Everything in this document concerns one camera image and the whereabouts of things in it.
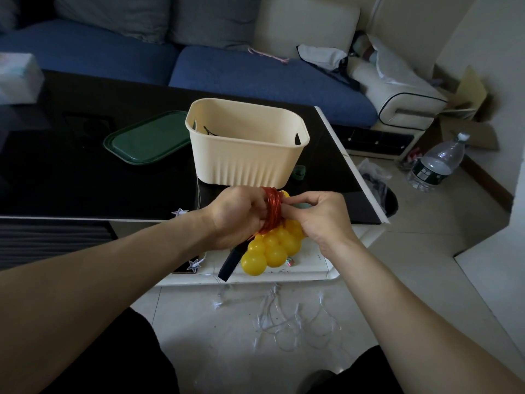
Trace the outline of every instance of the coil of red wire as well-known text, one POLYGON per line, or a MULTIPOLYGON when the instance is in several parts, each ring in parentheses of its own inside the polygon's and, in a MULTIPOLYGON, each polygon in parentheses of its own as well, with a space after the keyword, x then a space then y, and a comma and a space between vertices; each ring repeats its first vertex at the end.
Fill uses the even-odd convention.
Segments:
POLYGON ((259 234, 264 235, 277 228, 281 224, 281 197, 282 194, 275 188, 268 186, 261 187, 266 192, 267 197, 267 213, 266 220, 264 221, 263 227, 260 229, 259 234))

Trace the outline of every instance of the storage basket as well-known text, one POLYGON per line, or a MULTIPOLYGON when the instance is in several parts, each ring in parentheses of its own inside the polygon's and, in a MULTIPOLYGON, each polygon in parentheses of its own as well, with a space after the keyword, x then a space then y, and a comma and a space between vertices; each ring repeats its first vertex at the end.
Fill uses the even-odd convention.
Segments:
POLYGON ((282 188, 310 141, 289 110, 217 98, 192 103, 186 127, 197 177, 207 184, 282 188))

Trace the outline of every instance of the white bottle cap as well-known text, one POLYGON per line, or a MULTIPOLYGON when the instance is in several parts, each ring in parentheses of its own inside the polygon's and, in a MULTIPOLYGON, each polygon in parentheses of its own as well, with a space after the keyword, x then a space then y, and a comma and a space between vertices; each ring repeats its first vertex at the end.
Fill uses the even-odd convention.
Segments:
POLYGON ((458 140, 460 140, 461 142, 467 142, 469 138, 470 138, 470 134, 465 134, 465 133, 458 134, 458 140))

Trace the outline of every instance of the plastic bottle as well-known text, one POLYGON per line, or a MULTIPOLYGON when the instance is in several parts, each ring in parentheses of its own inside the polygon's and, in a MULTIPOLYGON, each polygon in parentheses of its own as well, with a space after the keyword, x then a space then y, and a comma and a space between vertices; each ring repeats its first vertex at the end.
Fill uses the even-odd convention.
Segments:
POLYGON ((460 165, 469 137, 459 133, 454 140, 442 142, 425 153, 407 176, 410 185, 423 192, 433 191, 460 165))

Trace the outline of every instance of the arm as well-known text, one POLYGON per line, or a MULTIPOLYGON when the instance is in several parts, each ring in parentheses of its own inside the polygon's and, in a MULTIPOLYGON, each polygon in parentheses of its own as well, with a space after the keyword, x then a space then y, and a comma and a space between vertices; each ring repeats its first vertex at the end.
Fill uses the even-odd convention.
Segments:
POLYGON ((352 230, 340 194, 306 192, 287 198, 285 218, 296 219, 339 271, 407 394, 510 393, 525 384, 497 359, 417 298, 352 230), (310 203, 310 209, 289 205, 310 203))
POLYGON ((137 298, 190 258, 238 245, 266 215, 260 188, 128 237, 0 273, 0 391, 49 385, 137 298))

